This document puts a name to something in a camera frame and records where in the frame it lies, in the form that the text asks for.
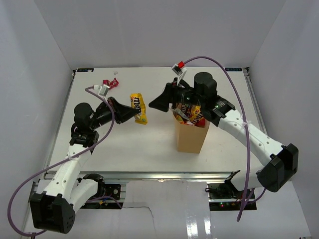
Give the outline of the yellow M&M's packet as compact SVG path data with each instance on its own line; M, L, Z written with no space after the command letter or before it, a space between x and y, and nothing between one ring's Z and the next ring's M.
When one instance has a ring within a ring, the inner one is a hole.
M139 110L138 114L135 115L135 123L146 125L148 123L146 115L146 105L143 100L141 93L130 94L131 107Z
M201 111L201 106L193 106L191 109L191 116L190 116L190 122L193 124L198 123L204 118L202 111Z

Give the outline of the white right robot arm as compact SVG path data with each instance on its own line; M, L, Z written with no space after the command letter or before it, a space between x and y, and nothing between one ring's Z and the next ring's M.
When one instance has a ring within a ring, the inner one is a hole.
M235 199L244 189L258 187L278 192L297 173L297 147L292 143L283 145L244 122L235 106L217 94L217 82L210 73L197 73L193 87L184 80L166 83L164 91L149 103L149 107L168 112L169 106L176 103L200 106L206 120L232 135L263 165L261 169L249 170L249 175L239 170L231 172L224 181L228 197Z

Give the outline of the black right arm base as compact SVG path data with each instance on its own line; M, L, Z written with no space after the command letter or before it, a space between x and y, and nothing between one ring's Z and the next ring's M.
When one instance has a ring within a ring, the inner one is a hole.
M210 199L235 199L242 201L244 191L238 191L231 183L231 179L238 173L239 170L231 172L231 174L224 180L223 183L212 183L204 189L209 194Z

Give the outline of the orange Skittles snack bag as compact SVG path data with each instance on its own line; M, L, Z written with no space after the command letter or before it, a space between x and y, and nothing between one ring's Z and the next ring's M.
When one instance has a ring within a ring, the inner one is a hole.
M180 124L184 124L184 125L194 125L192 122L188 121L188 120L177 120Z

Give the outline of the grey Himalaya candy packet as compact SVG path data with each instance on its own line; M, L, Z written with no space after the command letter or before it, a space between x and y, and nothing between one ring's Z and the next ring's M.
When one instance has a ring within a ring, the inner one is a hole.
M180 115L182 118L185 118L185 119L187 118L187 116L181 111L181 109L175 108L173 111L177 113L178 115Z

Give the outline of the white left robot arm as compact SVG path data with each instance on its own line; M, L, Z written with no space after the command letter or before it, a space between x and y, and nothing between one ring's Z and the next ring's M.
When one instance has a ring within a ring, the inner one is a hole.
M73 227L78 210L88 200L104 196L103 176L87 174L83 178L78 177L99 140L96 130L109 122L124 123L140 112L118 103L113 97L100 103L96 110L88 103L79 103L74 108L66 162L62 163L44 190L30 199L36 229L67 234Z

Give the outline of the brown paper bag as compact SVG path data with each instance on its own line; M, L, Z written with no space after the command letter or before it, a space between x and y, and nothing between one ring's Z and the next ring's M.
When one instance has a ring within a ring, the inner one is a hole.
M178 152L195 153L201 152L208 129L209 122L205 120L205 127L197 127L194 125L180 124L177 120L185 120L173 111L176 149Z

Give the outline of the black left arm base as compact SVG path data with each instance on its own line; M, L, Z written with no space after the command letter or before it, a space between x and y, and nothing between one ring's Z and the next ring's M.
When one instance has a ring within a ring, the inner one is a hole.
M97 204L108 205L108 204L116 204L120 202L121 199L121 184L106 184L105 185L105 193L101 199L91 199L85 203L85 205Z

